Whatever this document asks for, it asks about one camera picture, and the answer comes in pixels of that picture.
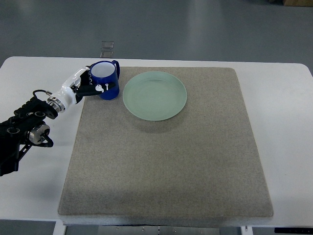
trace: mug handle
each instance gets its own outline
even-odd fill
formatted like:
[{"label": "mug handle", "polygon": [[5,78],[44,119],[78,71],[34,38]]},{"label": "mug handle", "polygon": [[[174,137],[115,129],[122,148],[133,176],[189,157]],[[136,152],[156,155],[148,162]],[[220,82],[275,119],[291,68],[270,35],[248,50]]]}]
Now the mug handle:
[{"label": "mug handle", "polygon": [[119,79],[119,73],[120,73],[119,63],[116,60],[113,60],[112,64],[115,65],[115,67],[116,67],[117,80],[118,80]]}]

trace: cable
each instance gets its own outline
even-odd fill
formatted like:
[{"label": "cable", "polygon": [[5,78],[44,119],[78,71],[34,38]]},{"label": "cable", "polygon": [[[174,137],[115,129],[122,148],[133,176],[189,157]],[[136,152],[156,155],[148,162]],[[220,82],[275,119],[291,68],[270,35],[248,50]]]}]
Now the cable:
[{"label": "cable", "polygon": [[37,96],[36,96],[36,93],[37,93],[37,92],[44,92],[44,93],[46,93],[47,95],[52,95],[52,93],[51,93],[50,91],[45,91],[45,90],[39,89],[39,90],[34,90],[34,91],[33,91],[33,96],[35,96],[36,98],[37,98]]}]

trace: gray floor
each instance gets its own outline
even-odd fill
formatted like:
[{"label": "gray floor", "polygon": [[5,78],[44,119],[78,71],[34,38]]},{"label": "gray floor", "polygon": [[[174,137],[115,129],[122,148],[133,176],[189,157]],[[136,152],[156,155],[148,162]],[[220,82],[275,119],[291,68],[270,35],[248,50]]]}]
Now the gray floor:
[{"label": "gray floor", "polygon": [[[0,1],[0,65],[11,56],[98,58],[102,41],[114,41],[114,58],[302,63],[312,73],[313,7],[268,0]],[[1,221],[0,234],[19,224]],[[27,231],[16,234],[34,234]]]}]

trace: light green plate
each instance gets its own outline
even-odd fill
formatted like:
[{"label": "light green plate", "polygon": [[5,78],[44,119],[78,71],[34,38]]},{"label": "light green plate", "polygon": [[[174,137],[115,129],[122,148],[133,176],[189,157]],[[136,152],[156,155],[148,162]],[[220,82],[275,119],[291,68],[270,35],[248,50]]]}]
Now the light green plate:
[{"label": "light green plate", "polygon": [[183,109],[187,91],[183,83],[169,73],[143,72],[126,84],[123,101],[135,116],[161,121],[175,116]]}]

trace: blue mug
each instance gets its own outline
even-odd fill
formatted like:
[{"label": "blue mug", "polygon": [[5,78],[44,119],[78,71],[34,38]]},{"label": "blue mug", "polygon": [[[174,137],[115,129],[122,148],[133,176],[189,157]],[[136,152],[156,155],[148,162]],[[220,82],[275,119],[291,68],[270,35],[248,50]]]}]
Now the blue mug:
[{"label": "blue mug", "polygon": [[[119,94],[119,63],[116,60],[111,61],[99,61],[93,64],[90,68],[91,79],[95,85],[101,85],[105,90],[99,96],[102,99],[111,100]],[[115,86],[108,88],[109,83],[114,83]]]}]

